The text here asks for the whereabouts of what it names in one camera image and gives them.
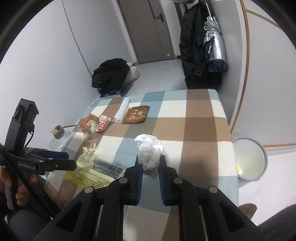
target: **crumpled paper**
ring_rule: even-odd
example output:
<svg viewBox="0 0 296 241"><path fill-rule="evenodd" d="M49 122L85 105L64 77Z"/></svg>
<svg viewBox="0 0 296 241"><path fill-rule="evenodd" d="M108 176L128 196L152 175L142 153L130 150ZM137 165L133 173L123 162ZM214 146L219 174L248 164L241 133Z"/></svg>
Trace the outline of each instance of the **crumpled paper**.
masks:
<svg viewBox="0 0 296 241"><path fill-rule="evenodd" d="M142 163L143 174L149 175L153 179L158 175L160 155L165 155L163 145L155 136L141 134L135 138L138 143L138 162Z"/></svg>

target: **black coat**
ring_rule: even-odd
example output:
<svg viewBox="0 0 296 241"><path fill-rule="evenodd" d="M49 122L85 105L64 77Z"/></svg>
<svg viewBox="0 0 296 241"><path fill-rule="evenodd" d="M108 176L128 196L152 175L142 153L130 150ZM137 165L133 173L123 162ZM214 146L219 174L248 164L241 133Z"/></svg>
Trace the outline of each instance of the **black coat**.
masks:
<svg viewBox="0 0 296 241"><path fill-rule="evenodd" d="M94 71L92 87L98 88L101 96L111 91L118 91L130 71L130 67L122 58L109 59Z"/></svg>
<svg viewBox="0 0 296 241"><path fill-rule="evenodd" d="M185 11L181 22L179 48L188 89L217 90L221 83L221 74L209 72L204 58L204 25L208 15L206 5L198 2Z"/></svg>

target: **round bin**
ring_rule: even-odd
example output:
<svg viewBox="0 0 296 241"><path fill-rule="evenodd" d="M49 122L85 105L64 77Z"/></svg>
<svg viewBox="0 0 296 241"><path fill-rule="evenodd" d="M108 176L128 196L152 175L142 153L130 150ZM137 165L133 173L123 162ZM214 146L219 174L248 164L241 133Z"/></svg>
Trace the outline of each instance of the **round bin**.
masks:
<svg viewBox="0 0 296 241"><path fill-rule="evenodd" d="M233 145L238 177L245 181L259 180L268 164L263 146L250 137L236 137Z"/></svg>

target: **door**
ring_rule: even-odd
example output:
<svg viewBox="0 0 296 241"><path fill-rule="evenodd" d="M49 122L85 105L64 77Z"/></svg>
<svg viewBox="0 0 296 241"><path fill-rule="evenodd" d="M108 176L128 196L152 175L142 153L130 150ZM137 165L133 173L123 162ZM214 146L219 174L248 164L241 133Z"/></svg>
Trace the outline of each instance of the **door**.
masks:
<svg viewBox="0 0 296 241"><path fill-rule="evenodd" d="M118 0L140 64L173 59L165 16L158 0Z"/></svg>

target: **checkered tablecloth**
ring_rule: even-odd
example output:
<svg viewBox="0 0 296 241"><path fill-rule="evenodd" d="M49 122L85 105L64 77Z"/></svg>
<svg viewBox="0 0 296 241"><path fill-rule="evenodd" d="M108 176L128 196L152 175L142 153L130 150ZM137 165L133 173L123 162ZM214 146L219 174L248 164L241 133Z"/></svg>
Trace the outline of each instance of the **checkered tablecloth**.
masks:
<svg viewBox="0 0 296 241"><path fill-rule="evenodd" d="M115 123L123 97L97 99L84 113L112 118L107 130L94 142L100 158L133 166L139 152L134 138L139 134L156 136L164 146L167 165L194 186L215 185L238 204L238 179L229 126L215 90L178 90L129 96L129 106L148 105L143 123ZM77 126L63 147L71 159L83 153L83 133ZM46 192L63 208L81 189L63 180L65 171L52 172ZM178 210L161 201L159 179L143 176L138 206L125 207L124 240L178 240Z"/></svg>

